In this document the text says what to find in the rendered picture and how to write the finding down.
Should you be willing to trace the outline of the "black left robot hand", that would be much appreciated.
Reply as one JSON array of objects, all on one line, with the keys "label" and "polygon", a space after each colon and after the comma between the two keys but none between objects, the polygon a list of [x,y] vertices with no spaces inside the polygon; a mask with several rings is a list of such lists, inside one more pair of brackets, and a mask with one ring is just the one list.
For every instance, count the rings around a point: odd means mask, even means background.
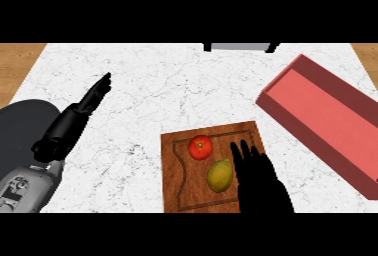
[{"label": "black left robot hand", "polygon": [[88,117],[110,91],[110,73],[94,83],[78,103],[72,103],[54,119],[42,138],[33,143],[33,159],[42,163],[67,156],[82,134]]}]

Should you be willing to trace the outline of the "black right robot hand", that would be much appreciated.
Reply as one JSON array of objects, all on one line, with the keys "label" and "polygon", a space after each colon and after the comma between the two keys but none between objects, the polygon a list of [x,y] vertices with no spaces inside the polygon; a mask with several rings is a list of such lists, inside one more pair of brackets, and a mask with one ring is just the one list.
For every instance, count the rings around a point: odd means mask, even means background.
[{"label": "black right robot hand", "polygon": [[237,178],[239,210],[249,214],[292,214],[293,207],[271,161],[246,141],[230,143]]}]

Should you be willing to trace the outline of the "yellow-green lemon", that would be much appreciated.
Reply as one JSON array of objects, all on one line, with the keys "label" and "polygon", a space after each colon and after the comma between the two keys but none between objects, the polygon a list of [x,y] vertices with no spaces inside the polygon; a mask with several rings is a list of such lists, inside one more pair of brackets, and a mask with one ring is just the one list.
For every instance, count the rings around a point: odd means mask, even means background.
[{"label": "yellow-green lemon", "polygon": [[206,172],[206,184],[215,193],[224,192],[233,181],[233,167],[228,158],[213,162]]}]

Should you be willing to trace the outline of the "brown wooden cutting board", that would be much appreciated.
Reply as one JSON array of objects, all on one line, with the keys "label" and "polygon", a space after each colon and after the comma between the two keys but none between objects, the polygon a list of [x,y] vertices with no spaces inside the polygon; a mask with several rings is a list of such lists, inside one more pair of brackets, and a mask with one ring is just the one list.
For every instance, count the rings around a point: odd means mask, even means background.
[{"label": "brown wooden cutting board", "polygon": [[[212,142],[212,153],[205,160],[194,160],[188,154],[188,142],[196,135],[206,135]],[[264,152],[253,121],[160,135],[163,212],[239,211],[237,181],[231,181],[224,192],[215,193],[206,184],[206,171],[216,160],[231,158],[230,143],[240,140]]]}]

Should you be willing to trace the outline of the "red cardboard box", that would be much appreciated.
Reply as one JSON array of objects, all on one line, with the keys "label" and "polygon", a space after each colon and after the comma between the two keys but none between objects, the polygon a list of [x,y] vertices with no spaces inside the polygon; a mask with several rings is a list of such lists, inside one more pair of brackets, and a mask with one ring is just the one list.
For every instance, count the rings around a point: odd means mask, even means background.
[{"label": "red cardboard box", "polygon": [[364,198],[378,200],[378,101],[299,55],[255,104]]}]

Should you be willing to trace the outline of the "dark grey round object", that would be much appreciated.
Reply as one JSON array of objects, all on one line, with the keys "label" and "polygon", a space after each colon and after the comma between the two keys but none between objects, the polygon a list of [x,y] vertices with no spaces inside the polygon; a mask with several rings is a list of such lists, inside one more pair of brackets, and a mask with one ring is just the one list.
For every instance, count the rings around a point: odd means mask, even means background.
[{"label": "dark grey round object", "polygon": [[0,180],[20,166],[47,166],[33,159],[30,147],[58,114],[55,106],[38,99],[0,109]]}]

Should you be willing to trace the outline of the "red tomato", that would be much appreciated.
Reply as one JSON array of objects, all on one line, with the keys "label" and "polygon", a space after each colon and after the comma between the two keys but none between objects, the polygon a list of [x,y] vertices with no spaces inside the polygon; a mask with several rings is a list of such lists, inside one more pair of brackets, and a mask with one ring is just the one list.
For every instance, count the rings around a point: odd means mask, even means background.
[{"label": "red tomato", "polygon": [[187,144],[190,157],[194,160],[205,160],[212,153],[212,142],[206,135],[194,136]]}]

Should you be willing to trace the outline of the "grey appliance with black legs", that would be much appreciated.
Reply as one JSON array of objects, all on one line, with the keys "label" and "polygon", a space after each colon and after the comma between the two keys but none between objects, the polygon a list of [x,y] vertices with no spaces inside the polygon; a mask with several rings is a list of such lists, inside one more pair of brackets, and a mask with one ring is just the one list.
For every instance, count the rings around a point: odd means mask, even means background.
[{"label": "grey appliance with black legs", "polygon": [[205,43],[203,51],[212,50],[256,50],[265,53],[273,53],[278,44],[277,43]]}]

